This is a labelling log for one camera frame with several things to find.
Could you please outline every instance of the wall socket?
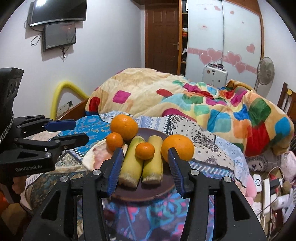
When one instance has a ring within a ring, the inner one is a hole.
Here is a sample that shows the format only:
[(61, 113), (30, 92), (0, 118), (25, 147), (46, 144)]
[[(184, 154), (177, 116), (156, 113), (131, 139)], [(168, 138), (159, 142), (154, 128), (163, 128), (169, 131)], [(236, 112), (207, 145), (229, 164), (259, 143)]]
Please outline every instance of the wall socket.
[(64, 114), (66, 111), (72, 109), (72, 107), (73, 107), (72, 101), (69, 101), (67, 104), (64, 104), (63, 106), (59, 107), (57, 109), (57, 116), (56, 116), (56, 118), (58, 118), (59, 116), (61, 116), (62, 114)]

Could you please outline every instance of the heart sticker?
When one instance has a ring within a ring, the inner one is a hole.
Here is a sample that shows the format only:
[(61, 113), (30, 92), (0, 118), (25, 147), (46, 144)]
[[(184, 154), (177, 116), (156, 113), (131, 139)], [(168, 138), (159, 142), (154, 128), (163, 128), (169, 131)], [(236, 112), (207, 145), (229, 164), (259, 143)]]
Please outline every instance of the heart sticker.
[(209, 64), (212, 61), (212, 57), (210, 55), (208, 55), (208, 54), (202, 53), (200, 55), (200, 60), (204, 65), (206, 65), (206, 64)]
[(254, 44), (250, 44), (249, 46), (247, 46), (247, 51), (249, 53), (254, 53), (255, 52), (255, 46), (254, 46)]
[(237, 62), (235, 63), (235, 68), (237, 69), (237, 72), (240, 74), (246, 70), (247, 66), (242, 62)]
[(213, 48), (207, 49), (207, 54), (212, 57), (213, 62), (217, 62), (218, 60), (222, 59), (222, 51), (214, 50)]
[(239, 54), (234, 54), (231, 51), (227, 52), (227, 58), (232, 66), (235, 66), (236, 62), (240, 62), (242, 60), (242, 57)]
[(215, 6), (215, 10), (221, 11), (221, 9), (218, 6)]

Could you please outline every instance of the wooden bed frame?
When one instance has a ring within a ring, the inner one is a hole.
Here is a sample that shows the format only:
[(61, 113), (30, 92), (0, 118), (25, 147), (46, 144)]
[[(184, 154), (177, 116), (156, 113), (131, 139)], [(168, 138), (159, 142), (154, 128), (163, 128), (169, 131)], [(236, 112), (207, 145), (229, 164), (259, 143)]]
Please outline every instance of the wooden bed frame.
[(288, 89), (287, 83), (284, 82), (277, 106), (282, 110), (285, 110), (290, 100), (291, 100), (291, 104), (287, 111), (287, 115), (292, 119), (293, 122), (296, 122), (296, 92)]
[(86, 116), (85, 114), (85, 106), (87, 104), (88, 99), (85, 99), (72, 109), (68, 110), (64, 113), (58, 120), (67, 120), (67, 119), (74, 119), (75, 121), (80, 119), (81, 117)]

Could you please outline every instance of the comforter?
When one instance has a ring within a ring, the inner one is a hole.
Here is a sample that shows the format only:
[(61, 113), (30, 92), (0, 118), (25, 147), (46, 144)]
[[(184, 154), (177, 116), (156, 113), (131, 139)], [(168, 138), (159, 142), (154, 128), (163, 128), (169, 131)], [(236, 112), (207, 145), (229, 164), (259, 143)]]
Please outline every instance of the comforter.
[(153, 69), (128, 68), (90, 96), (87, 115), (112, 110), (162, 117), (181, 115), (238, 146), (247, 156), (272, 148), (287, 151), (294, 133), (289, 117), (244, 83), (230, 80), (217, 89), (203, 82)]

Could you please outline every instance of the pink stuffed toy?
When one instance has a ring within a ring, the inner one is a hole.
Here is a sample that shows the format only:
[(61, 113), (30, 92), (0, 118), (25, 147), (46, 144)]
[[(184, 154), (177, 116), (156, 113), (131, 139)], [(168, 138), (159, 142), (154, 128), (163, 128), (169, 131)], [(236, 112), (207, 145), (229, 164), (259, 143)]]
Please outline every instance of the pink stuffed toy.
[(257, 195), (256, 186), (253, 178), (249, 174), (248, 180), (247, 180), (247, 187), (246, 187), (246, 199), (249, 202), (250, 206), (253, 205), (254, 198), (256, 197), (256, 195)]

